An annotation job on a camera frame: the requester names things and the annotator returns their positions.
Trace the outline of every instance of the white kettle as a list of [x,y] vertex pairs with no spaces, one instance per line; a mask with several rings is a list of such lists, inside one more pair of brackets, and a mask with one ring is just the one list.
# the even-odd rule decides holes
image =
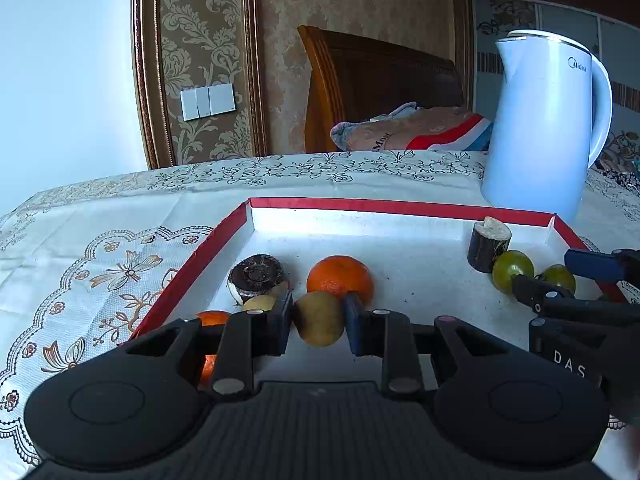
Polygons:
[[495,44],[504,81],[482,195],[496,207],[558,213],[572,222],[587,170],[609,133],[609,75],[586,47],[551,32],[513,30]]

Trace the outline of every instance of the white floral tablecloth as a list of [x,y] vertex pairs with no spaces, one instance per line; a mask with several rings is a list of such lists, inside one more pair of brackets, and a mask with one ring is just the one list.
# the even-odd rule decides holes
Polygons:
[[[176,270],[248,197],[486,205],[484,159],[407,151],[211,162],[44,191],[1,217],[0,479],[38,462],[23,423],[31,391],[127,340]],[[572,227],[602,251],[636,248],[640,199],[590,171]]]

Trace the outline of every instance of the wooden headboard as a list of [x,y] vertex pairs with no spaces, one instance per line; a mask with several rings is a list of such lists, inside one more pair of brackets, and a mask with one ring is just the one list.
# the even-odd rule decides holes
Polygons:
[[462,106],[455,65],[385,41],[300,25],[311,62],[305,151],[336,152],[329,131],[337,123],[388,114],[410,101],[420,106]]

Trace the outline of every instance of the orange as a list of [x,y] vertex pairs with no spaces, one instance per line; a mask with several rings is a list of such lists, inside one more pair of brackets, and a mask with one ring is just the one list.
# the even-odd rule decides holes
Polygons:
[[[206,310],[204,312],[199,312],[196,316],[200,318],[203,326],[209,326],[225,324],[231,314],[224,312],[223,310]],[[207,384],[207,381],[209,381],[213,373],[215,363],[215,355],[205,356],[204,366],[202,367],[202,373],[200,374],[200,384]]]
[[347,292],[358,293],[367,306],[373,298],[373,279],[369,269],[350,256],[329,256],[316,263],[306,278],[306,291],[322,290],[341,299]]

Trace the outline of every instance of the white wall switch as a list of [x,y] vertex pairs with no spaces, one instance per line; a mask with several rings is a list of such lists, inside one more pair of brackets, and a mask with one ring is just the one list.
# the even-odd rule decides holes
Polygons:
[[198,115],[200,117],[209,117],[211,115],[208,87],[203,86],[201,88],[196,88],[196,103],[198,105]]
[[231,83],[209,87],[209,106],[211,115],[232,112],[236,109],[234,86]]
[[180,102],[182,103],[183,121],[191,121],[192,119],[197,119],[199,117],[198,101],[195,88],[182,90],[180,92]]

